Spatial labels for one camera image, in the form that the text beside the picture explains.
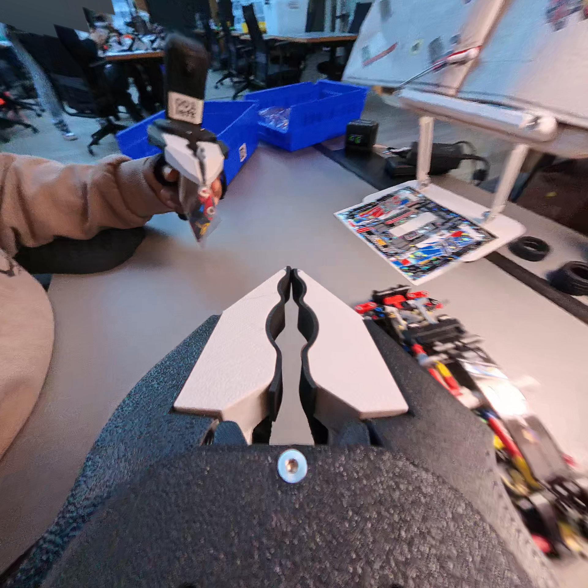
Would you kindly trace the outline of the large blue plastic bin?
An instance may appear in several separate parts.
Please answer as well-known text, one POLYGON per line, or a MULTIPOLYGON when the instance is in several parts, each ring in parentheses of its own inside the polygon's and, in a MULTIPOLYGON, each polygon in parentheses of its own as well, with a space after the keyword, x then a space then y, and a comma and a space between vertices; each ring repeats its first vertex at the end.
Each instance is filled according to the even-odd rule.
POLYGON ((344 135, 347 124, 359 119, 369 89, 327 79, 250 92, 247 100, 266 107, 291 107, 289 132, 281 134, 259 124, 260 140, 285 151, 304 149, 344 135))

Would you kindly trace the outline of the holographic sticker sheet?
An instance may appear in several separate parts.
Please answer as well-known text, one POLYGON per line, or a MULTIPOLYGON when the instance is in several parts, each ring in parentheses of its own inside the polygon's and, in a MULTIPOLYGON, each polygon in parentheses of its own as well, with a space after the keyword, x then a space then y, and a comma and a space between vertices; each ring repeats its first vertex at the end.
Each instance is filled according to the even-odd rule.
POLYGON ((430 280, 497 239, 414 187, 385 190, 334 216, 412 284, 430 280))

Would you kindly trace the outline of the black lego tyre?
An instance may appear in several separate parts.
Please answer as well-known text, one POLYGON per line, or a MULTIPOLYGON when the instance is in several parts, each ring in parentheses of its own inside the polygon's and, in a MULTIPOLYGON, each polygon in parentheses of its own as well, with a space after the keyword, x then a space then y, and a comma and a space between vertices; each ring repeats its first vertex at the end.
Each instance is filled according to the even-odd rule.
POLYGON ((548 280, 551 287, 570 296, 587 296, 587 263, 569 261, 557 268, 548 280))
POLYGON ((547 242, 533 236, 519 237, 511 241, 507 248, 517 258, 534 263, 544 260, 551 251, 547 242))

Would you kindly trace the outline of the lego instruction booklet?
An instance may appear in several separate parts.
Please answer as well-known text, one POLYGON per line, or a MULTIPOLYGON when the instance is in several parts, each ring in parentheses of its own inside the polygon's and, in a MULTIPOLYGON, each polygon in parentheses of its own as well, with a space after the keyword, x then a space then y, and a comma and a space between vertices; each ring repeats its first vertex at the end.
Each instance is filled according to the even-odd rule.
POLYGON ((343 80, 587 128, 587 1, 374 1, 343 80))

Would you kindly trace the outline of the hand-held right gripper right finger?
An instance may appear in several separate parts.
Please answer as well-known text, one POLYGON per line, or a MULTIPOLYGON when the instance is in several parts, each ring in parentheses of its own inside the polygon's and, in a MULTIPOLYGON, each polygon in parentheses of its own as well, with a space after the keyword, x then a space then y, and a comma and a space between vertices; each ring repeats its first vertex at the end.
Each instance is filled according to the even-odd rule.
POLYGON ((313 437, 347 423, 408 412, 408 404, 364 320, 300 269, 294 269, 300 352, 300 403, 313 437))

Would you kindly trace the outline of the black power bank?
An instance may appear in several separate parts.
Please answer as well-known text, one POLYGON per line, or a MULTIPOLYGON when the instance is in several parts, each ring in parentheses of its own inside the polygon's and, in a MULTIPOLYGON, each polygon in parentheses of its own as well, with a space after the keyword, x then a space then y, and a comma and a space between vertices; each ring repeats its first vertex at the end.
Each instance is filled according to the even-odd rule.
POLYGON ((379 123, 355 119, 346 126, 344 149, 349 152, 372 152, 378 137, 379 123))

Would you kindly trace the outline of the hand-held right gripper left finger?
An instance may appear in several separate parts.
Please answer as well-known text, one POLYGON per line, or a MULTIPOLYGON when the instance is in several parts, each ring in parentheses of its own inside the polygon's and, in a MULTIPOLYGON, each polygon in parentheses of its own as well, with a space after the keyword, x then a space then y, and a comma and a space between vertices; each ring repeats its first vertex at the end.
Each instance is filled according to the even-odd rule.
POLYGON ((239 426, 247 443, 271 426, 283 395, 282 352, 291 267, 287 266, 219 316, 174 401, 174 411, 239 426))

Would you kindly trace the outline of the black power adapter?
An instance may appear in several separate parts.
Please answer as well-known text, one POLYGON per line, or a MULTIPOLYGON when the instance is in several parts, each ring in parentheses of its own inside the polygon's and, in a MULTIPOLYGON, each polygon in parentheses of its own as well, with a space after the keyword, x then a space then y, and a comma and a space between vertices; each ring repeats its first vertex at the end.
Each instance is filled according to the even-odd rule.
MULTIPOLYGON (((384 171, 391 178, 416 177, 418 159, 418 142, 403 148, 386 148, 384 171)), ((430 160, 430 175, 444 175, 457 170, 462 162, 472 162, 474 171, 471 182, 479 185, 487 180, 490 172, 490 164, 486 158, 477 154, 473 143, 469 141, 457 141, 454 143, 434 143, 432 145, 430 160)))

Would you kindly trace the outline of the small bag of lego pins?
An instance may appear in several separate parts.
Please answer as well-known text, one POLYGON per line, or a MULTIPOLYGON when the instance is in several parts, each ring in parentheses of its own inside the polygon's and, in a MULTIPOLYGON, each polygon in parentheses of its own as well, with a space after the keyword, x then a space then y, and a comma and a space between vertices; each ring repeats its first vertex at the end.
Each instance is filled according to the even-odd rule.
POLYGON ((191 180, 185 180, 182 188, 183 212, 195 236, 196 242, 202 244, 211 228, 217 223, 217 205, 221 199, 220 180, 214 180, 210 186, 199 186, 191 180))

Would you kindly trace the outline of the metal rod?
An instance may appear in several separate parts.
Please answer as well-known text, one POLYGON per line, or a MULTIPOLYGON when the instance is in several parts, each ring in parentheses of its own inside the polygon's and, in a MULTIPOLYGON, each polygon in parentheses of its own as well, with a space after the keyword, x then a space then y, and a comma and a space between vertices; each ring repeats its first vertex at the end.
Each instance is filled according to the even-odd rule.
POLYGON ((482 226, 488 225, 503 212, 528 152, 529 146, 523 143, 515 144, 512 147, 504 163, 493 203, 490 209, 483 214, 482 226))
POLYGON ((430 184, 435 119, 430 116, 419 118, 419 140, 417 146, 416 180, 423 189, 430 184))

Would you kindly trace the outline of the lego car chassis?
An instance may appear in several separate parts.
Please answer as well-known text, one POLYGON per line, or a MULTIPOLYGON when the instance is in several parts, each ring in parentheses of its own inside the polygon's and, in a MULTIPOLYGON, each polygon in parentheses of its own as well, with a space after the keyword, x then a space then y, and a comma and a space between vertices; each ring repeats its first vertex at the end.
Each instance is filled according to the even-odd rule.
POLYGON ((483 349, 480 336, 426 290, 373 290, 354 305, 493 435, 499 476, 536 546, 548 557, 587 559, 587 474, 564 454, 521 387, 483 349))

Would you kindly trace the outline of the long wooden table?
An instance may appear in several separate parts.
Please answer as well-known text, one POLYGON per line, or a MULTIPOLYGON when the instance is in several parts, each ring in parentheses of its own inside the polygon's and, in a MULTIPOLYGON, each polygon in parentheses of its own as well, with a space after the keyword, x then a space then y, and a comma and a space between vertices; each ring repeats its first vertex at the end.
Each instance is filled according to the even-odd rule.
POLYGON ((348 32, 304 32, 296 35, 262 34, 262 38, 270 42, 298 43, 305 46, 328 48, 329 60, 325 75, 332 81, 340 81, 345 69, 345 65, 338 64, 337 62, 337 50, 343 48, 344 54, 349 56, 357 37, 358 33, 348 32))

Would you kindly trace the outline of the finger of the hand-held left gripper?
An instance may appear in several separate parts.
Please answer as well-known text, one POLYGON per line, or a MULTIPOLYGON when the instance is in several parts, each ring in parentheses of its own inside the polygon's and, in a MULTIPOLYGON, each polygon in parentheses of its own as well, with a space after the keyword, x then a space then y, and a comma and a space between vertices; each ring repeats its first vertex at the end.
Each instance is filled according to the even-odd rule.
POLYGON ((195 185, 203 185, 201 164, 188 145, 188 140, 173 134, 162 134, 166 163, 195 185))
POLYGON ((197 184, 211 187, 224 171, 224 153, 219 143, 198 141, 196 143, 197 184))

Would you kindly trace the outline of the person's left hand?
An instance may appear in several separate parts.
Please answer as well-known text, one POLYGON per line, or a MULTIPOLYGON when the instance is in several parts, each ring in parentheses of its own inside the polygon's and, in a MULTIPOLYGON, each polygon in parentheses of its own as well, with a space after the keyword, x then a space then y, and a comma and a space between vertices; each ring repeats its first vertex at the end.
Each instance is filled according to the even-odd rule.
MULTIPOLYGON (((181 220, 186 220, 187 217, 183 214, 182 205, 178 191, 179 172, 166 163, 161 165, 160 161, 153 168, 153 173, 156 180, 163 186, 159 199, 171 210, 176 212, 181 220)), ((217 205, 220 200, 224 198, 226 193, 227 182, 226 176, 223 172, 212 183, 213 201, 217 205)))

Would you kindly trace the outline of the blue bin with white tag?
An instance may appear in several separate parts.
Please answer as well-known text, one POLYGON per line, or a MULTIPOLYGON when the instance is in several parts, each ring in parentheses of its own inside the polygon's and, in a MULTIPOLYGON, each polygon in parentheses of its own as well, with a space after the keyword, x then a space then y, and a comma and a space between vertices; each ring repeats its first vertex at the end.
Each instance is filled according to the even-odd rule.
MULTIPOLYGON (((159 148, 148 139, 148 128, 165 111, 150 116, 115 136, 120 152, 131 159, 157 155, 159 148)), ((214 133, 229 150, 224 175, 229 185, 258 146, 258 107, 255 100, 208 100, 203 109, 203 128, 214 133)))

